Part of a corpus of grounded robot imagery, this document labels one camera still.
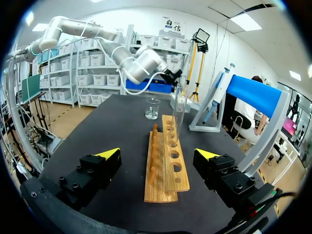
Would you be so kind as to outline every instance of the blue cover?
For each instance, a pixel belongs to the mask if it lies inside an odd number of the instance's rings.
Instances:
[[[49,51],[42,53],[42,62],[45,62],[49,59]]]
[[[42,63],[42,54],[38,55],[37,63]]]
[[[137,90],[142,90],[145,88],[145,86],[147,85],[147,82],[144,81],[141,84],[134,84],[131,81],[127,80],[126,81],[126,88],[127,89],[137,89]]]
[[[282,94],[280,90],[268,85],[236,75],[232,77],[227,93],[250,104],[269,118]]]
[[[148,89],[154,92],[171,93],[171,85],[169,84],[151,83]]]
[[[51,58],[54,56],[57,56],[57,55],[59,55],[59,49],[52,49],[51,50]]]

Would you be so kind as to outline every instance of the black table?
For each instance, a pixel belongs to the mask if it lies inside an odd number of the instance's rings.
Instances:
[[[149,132],[153,124],[162,131],[161,115],[171,115],[169,101],[162,100],[157,120],[144,116],[145,98],[112,95],[82,121],[51,157],[42,175],[58,183],[86,154],[96,154],[119,147],[122,166],[106,190],[100,190],[81,213],[103,223],[141,231],[189,231],[214,233],[227,226],[234,210],[227,208],[214,191],[209,191],[193,166],[194,149],[229,154],[239,163],[245,156],[232,138],[220,133],[188,130],[196,112],[185,114],[180,133],[185,165],[191,189],[178,193],[178,202],[157,204],[144,202],[145,171]],[[257,186],[262,186],[255,175]],[[267,212],[276,220],[273,208]]]

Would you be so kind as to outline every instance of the person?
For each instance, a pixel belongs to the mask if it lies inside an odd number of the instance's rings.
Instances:
[[[252,80],[263,83],[262,79],[259,76],[254,76]],[[251,127],[249,129],[240,128],[239,125],[237,125],[236,123],[233,123],[234,128],[237,131],[239,131],[239,133],[245,139],[247,139],[251,144],[255,145],[260,139],[262,129],[266,123],[267,117],[265,115],[262,115],[260,124],[258,128],[256,128],[255,121],[254,121],[254,115],[255,115],[256,109],[254,107],[252,107],[251,105],[245,103],[244,101],[240,99],[237,99],[234,109],[237,112],[241,113],[243,116],[245,116],[251,122]]]

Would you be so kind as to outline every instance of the monitor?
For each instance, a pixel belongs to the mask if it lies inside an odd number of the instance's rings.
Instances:
[[[288,138],[292,138],[297,128],[297,124],[293,122],[290,118],[286,117],[282,131]]]

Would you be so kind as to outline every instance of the green board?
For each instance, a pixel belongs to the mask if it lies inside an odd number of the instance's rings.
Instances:
[[[22,80],[21,82],[22,102],[28,101],[29,99],[31,99],[40,92],[39,84],[40,84],[40,75],[35,75]]]

